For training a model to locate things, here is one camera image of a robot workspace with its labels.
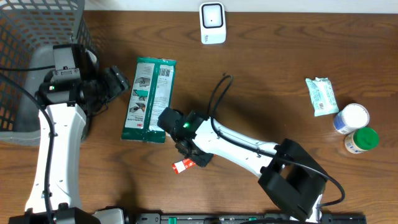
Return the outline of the red snack bar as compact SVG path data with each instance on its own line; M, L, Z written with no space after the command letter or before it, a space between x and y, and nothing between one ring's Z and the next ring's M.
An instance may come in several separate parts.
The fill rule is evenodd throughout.
M195 165L196 164L191 159L187 158L179 162L173 163L172 168L176 174L179 174Z

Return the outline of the green white 3M package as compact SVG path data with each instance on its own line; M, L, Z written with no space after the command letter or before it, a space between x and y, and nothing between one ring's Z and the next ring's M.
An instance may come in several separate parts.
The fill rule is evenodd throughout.
M137 59L122 140L165 142L165 131L157 122L163 110L170 106L176 64L171 59Z

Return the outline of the mint green wipes pack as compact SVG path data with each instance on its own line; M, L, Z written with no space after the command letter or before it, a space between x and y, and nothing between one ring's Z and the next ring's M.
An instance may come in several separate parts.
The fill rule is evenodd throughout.
M328 78L305 79L311 103L314 108L314 116L323 116L338 113L338 108L331 81Z

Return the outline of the white blue label jar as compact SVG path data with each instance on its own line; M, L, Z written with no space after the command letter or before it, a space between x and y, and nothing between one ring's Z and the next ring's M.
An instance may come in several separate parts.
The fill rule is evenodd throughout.
M349 134L368 125L370 115L367 109L357 103L348 104L333 119L333 126L340 134Z

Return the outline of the green lid jar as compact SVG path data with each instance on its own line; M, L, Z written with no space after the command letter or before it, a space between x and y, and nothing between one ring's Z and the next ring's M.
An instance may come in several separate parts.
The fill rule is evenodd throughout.
M345 148L353 153L360 154L374 149L379 144L378 133L369 127L357 129L345 137Z

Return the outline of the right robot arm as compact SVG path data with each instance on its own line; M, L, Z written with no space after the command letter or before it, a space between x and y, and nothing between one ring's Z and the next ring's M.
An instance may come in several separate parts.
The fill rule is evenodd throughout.
M293 220L319 223L326 172L295 141L282 144L249 138L209 116L192 111L184 116L167 107L158 126L175 142L190 163L205 167L213 156L223 157L248 170L272 202Z

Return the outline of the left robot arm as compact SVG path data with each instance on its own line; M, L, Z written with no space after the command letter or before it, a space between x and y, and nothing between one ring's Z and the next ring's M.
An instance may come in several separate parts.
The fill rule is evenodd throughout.
M39 110L40 145L25 212L9 223L127 223L119 207L82 210L78 170L87 119L130 89L129 80L116 66L101 73L96 54L82 44L54 45L53 59L34 95L18 88Z

